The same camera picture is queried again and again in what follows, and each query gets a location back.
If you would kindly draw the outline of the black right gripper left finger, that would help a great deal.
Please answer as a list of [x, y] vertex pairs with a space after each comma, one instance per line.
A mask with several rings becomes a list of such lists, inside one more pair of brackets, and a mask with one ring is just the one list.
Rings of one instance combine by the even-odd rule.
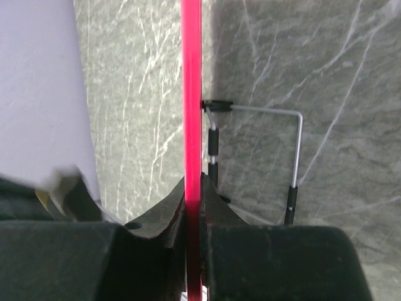
[[2, 300], [179, 300], [184, 184], [129, 223], [54, 221], [33, 188], [1, 181]]

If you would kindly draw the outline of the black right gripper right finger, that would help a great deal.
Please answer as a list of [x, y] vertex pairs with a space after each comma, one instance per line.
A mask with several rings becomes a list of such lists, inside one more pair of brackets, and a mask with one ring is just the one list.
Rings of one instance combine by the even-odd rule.
[[344, 231], [248, 224], [207, 175], [200, 182], [200, 264], [210, 300], [372, 299]]

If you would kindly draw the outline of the pink framed whiteboard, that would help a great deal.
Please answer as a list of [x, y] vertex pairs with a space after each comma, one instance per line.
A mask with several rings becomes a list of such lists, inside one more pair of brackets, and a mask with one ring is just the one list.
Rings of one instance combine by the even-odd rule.
[[202, 173], [201, 2], [181, 2], [187, 297], [202, 299], [199, 205]]

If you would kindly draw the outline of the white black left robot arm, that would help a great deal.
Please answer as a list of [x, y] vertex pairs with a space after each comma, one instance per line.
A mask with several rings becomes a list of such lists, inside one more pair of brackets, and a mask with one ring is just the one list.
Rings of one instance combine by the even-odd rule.
[[84, 175], [76, 168], [57, 169], [35, 186], [1, 176], [1, 221], [105, 221]]

